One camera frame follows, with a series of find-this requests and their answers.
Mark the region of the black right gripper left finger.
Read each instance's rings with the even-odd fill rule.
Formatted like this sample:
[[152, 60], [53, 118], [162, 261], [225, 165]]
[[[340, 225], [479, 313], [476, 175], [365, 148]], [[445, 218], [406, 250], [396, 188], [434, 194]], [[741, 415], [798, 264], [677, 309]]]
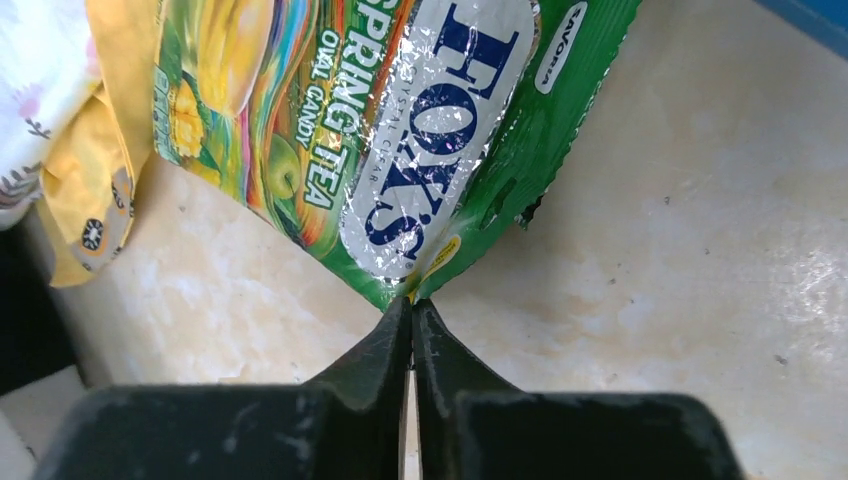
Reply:
[[101, 389], [65, 417], [38, 479], [399, 479], [411, 305], [301, 384]]

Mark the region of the green yellow candy bag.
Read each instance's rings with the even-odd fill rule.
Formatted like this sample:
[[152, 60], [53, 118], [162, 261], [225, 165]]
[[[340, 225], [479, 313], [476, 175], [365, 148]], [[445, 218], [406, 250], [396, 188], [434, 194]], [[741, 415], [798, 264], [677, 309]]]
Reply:
[[372, 305], [526, 225], [635, 1], [163, 1], [157, 153]]

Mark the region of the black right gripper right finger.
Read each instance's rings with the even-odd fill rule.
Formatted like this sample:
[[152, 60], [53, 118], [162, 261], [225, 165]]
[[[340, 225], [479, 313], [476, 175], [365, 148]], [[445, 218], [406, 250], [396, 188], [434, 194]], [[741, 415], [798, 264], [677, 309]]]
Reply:
[[526, 392], [430, 301], [412, 310], [425, 479], [740, 479], [711, 410], [672, 393]]

